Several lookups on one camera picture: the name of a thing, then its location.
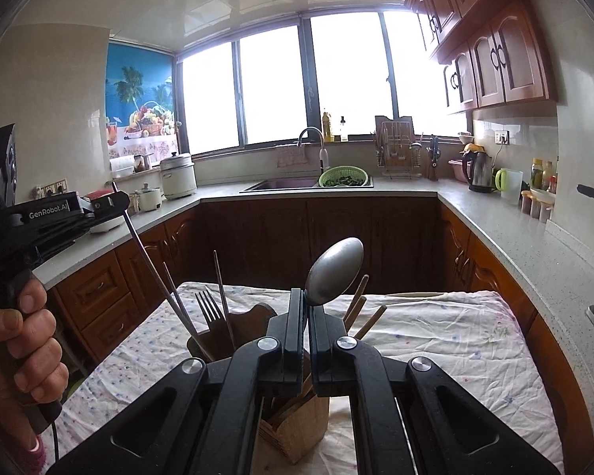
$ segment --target spoon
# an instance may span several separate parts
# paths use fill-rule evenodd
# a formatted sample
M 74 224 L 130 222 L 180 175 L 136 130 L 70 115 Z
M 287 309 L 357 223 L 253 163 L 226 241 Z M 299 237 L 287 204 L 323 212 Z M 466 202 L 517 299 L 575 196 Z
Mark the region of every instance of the spoon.
M 356 237 L 333 244 L 312 264 L 306 279 L 306 302 L 333 301 L 350 287 L 363 263 L 363 243 Z

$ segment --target poster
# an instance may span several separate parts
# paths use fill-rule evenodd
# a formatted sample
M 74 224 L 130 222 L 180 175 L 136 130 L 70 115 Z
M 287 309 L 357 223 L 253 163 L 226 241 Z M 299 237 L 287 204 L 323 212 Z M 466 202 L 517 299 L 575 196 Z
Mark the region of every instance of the poster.
M 152 164 L 179 151 L 173 115 L 172 57 L 117 43 L 108 46 L 108 156 L 152 154 Z

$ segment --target yellow bottle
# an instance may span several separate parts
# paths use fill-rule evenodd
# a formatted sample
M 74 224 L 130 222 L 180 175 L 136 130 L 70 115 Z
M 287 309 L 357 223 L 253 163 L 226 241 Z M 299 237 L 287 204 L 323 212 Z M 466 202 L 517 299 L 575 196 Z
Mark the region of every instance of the yellow bottle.
M 330 120 L 330 114 L 326 110 L 324 110 L 324 115 L 321 116 L 321 125 L 322 131 L 324 135 L 324 141 L 327 143 L 331 143 L 334 141 L 333 131 L 332 131 L 332 122 Z

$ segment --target fork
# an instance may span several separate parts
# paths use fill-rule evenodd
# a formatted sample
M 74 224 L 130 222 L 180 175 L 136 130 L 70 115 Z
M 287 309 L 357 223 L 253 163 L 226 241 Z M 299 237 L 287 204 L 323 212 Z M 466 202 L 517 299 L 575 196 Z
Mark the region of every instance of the fork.
M 200 310 L 203 313 L 204 321 L 206 321 L 209 330 L 215 334 L 219 334 L 225 338 L 229 338 L 228 328 L 227 328 L 227 321 L 225 320 L 224 314 L 220 307 L 213 299 L 213 296 L 209 291 L 201 291 L 200 293 L 195 294 L 196 301 L 200 306 Z M 233 347 L 232 352 L 236 350 L 236 347 L 233 343 L 231 343 Z

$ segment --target green basket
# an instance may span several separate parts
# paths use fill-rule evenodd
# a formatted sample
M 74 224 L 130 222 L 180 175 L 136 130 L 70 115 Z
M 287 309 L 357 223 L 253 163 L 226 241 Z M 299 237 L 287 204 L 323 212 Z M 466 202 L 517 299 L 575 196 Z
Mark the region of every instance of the green basket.
M 351 187 L 347 184 L 342 184 L 339 179 L 341 177 L 352 177 L 355 180 L 362 181 L 360 185 L 367 185 L 369 178 L 367 173 L 361 168 L 354 166 L 336 166 L 323 172 L 319 177 L 320 187 Z

